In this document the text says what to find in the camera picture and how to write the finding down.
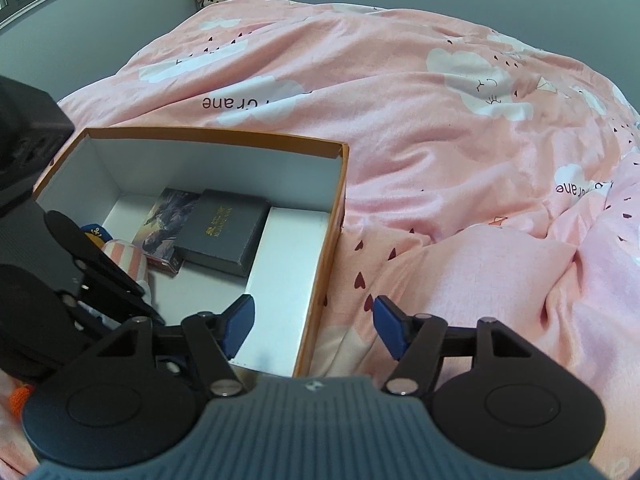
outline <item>red heart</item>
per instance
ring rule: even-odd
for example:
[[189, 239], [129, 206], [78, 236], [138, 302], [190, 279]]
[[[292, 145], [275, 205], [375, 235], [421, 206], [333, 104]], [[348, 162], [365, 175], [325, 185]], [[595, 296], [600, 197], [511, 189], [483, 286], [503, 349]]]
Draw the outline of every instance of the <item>red heart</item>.
[[373, 308], [373, 296], [369, 294], [367, 296], [367, 299], [364, 302], [364, 311], [368, 312], [372, 308]]
[[364, 277], [362, 273], [359, 272], [356, 276], [356, 281], [353, 283], [353, 288], [366, 288], [367, 285], [364, 283]]

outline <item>gray gripper base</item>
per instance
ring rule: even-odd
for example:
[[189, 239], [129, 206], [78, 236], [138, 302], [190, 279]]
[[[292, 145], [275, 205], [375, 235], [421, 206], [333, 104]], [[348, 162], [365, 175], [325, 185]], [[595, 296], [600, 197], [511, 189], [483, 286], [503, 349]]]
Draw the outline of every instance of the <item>gray gripper base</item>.
[[245, 396], [210, 402], [183, 441], [149, 462], [110, 471], [45, 462], [28, 478], [604, 480], [588, 460], [540, 472], [480, 462], [452, 446], [417, 399], [382, 394], [368, 378], [262, 378]]

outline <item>cloud pattern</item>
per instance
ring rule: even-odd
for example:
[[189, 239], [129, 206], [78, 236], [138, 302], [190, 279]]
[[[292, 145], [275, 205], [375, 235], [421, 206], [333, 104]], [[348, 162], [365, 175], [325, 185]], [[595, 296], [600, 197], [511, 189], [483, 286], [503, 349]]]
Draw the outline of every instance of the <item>cloud pattern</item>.
[[256, 76], [210, 92], [206, 107], [220, 111], [216, 119], [225, 128], [249, 118], [274, 125], [289, 117], [304, 95], [305, 89], [295, 81]]
[[213, 22], [202, 22], [200, 30], [211, 30], [212, 28], [231, 28], [239, 25], [240, 20], [214, 20]]
[[540, 48], [535, 48], [526, 43], [522, 43], [520, 40], [516, 40], [515, 38], [506, 36], [505, 34], [489, 34], [486, 38], [489, 41], [511, 45], [512, 49], [519, 54], [537, 54], [539, 56], [546, 56], [546, 54], [548, 54], [548, 52], [545, 52]]
[[609, 189], [611, 189], [611, 182], [587, 180], [583, 168], [578, 164], [567, 164], [558, 168], [554, 175], [554, 181], [556, 193], [568, 194], [572, 198], [572, 205], [590, 191], [607, 196]]
[[446, 88], [460, 95], [465, 106], [475, 114], [494, 119], [505, 117], [510, 121], [533, 118], [531, 103], [513, 102], [511, 75], [475, 52], [450, 54], [434, 48], [427, 56], [427, 70], [444, 74]]
[[188, 72], [199, 70], [208, 64], [215, 63], [225, 57], [240, 54], [246, 49], [247, 41], [236, 41], [234, 44], [228, 44], [219, 50], [214, 50], [200, 56], [189, 56], [181, 59], [171, 59], [161, 61], [142, 67], [138, 70], [138, 78], [148, 83], [159, 83], [165, 79], [178, 77]]
[[622, 91], [620, 90], [620, 88], [618, 88], [616, 85], [612, 84], [611, 87], [611, 91], [613, 92], [613, 97], [615, 97], [615, 99], [622, 104], [623, 106], [629, 108], [629, 110], [631, 110], [631, 113], [634, 115], [634, 117], [636, 118], [636, 121], [640, 121], [640, 114], [636, 111], [635, 108], [632, 107], [631, 103], [629, 101], [626, 100], [625, 95], [622, 93]]
[[592, 92], [588, 91], [586, 88], [581, 86], [574, 85], [571, 87], [571, 90], [578, 92], [587, 103], [587, 106], [598, 113], [598, 115], [603, 116], [607, 113], [607, 107], [604, 103]]

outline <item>pink striped object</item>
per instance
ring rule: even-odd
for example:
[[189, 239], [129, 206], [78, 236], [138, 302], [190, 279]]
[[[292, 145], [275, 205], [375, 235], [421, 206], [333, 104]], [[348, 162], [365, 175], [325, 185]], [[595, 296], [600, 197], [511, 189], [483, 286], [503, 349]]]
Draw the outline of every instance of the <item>pink striped object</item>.
[[142, 249], [123, 240], [110, 240], [102, 248], [114, 263], [124, 270], [129, 277], [145, 289], [144, 301], [151, 303], [151, 290], [146, 266], [146, 258]]

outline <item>pink bedsheet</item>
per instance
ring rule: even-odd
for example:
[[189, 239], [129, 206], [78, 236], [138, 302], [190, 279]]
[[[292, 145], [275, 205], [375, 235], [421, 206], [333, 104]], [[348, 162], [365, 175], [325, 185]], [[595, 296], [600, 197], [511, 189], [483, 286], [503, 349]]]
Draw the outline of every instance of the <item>pink bedsheet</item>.
[[347, 142], [313, 372], [388, 375], [378, 294], [452, 325], [495, 316], [602, 398], [593, 463], [614, 480], [640, 466], [640, 116], [583, 63], [429, 12], [234, 0], [61, 106], [78, 130]]

